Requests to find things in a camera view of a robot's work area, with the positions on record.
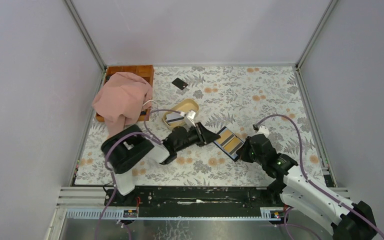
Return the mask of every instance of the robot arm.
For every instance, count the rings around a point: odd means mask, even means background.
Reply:
[[[282,202],[304,213],[323,228],[334,240],[371,240],[376,231],[351,211],[333,201],[326,194],[312,186],[309,181],[328,194],[335,196],[340,203],[353,207],[374,225],[372,209],[363,201],[358,204],[344,198],[318,180],[308,176],[306,179],[298,163],[290,156],[277,153],[270,140],[270,133],[264,126],[256,127],[257,133],[247,137],[244,145],[236,152],[240,160],[262,166],[262,169],[274,178],[268,189],[274,195],[279,195]]]

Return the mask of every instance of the wooden box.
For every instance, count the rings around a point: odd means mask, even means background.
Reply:
[[[143,79],[147,81],[151,87],[154,82],[154,66],[152,65],[133,65],[133,66],[109,66],[108,69],[106,70],[105,74],[105,83],[110,79],[110,77],[118,72],[128,72],[128,73],[134,73]],[[149,116],[150,109],[147,109],[145,111],[142,111],[140,113],[139,119],[137,120],[138,122],[143,122],[143,121],[148,121],[150,119]],[[98,122],[104,122],[104,117],[96,113],[96,120]]]

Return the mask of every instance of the white wire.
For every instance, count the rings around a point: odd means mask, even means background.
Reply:
[[[147,103],[149,103],[149,102],[153,102],[153,103],[155,103],[155,104],[156,104],[156,109],[159,109],[159,107],[158,107],[158,102],[156,102],[155,100],[152,100],[152,99],[146,101],[146,102],[142,105],[142,107],[145,106],[145,104],[147,104]]]

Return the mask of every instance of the brown wooden tray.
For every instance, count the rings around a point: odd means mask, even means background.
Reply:
[[[105,80],[104,83],[107,83],[107,81],[110,79],[110,77],[118,72],[128,72],[128,73],[134,73],[143,79],[147,81],[151,87],[154,82],[154,66],[152,65],[133,65],[133,66],[109,66],[106,75],[105,75]],[[147,109],[145,111],[142,111],[140,113],[139,119],[137,120],[138,122],[143,122],[143,121],[148,121],[150,119],[149,116],[149,111],[150,109]],[[96,113],[96,120],[98,122],[103,123],[104,122],[104,117]]]

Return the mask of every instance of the floral tablecloth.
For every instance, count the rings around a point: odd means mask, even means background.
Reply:
[[[188,86],[180,90],[172,84],[175,78],[182,79]],[[197,122],[213,132],[226,126],[243,140],[254,133],[252,125],[263,117],[271,114],[289,116],[301,132],[305,170],[324,184],[292,67],[155,67],[153,99],[159,108],[171,108],[186,98],[199,104]],[[162,122],[162,114],[153,114],[147,124],[160,139],[170,133]],[[145,132],[142,122],[137,125]],[[264,125],[270,130],[268,138],[276,150],[299,161],[299,142],[292,124],[285,118],[274,117]],[[107,138],[105,124],[93,118],[78,162],[75,185],[104,185],[111,181],[100,150]],[[132,170],[136,185],[263,187],[273,181],[258,164],[233,162],[215,144],[193,145],[177,155],[177,159],[168,165],[142,159]]]

